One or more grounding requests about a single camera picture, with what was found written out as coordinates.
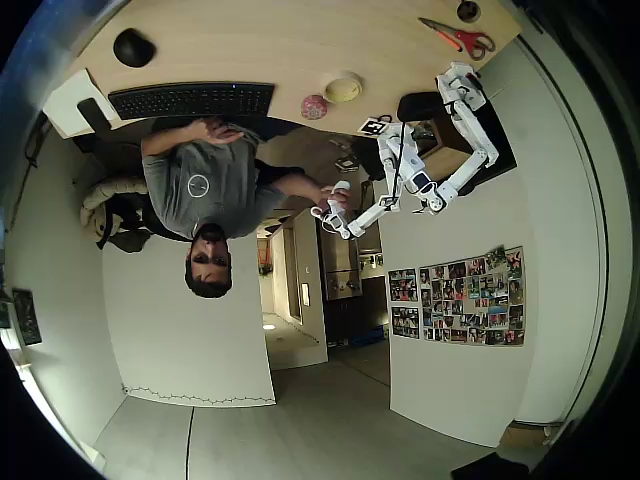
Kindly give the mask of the person's right hand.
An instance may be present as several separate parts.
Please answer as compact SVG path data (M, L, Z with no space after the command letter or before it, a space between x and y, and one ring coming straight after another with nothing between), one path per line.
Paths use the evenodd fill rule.
M350 195L351 184L342 180L333 186L325 186L320 189L320 200L317 206L322 212L347 211Z

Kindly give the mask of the person's left hand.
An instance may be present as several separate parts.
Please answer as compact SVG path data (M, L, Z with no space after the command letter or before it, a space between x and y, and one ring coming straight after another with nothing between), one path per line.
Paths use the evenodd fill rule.
M242 131L234 130L222 120L216 118L203 118L196 120L192 127L197 139L212 145L226 145L233 143L244 136Z

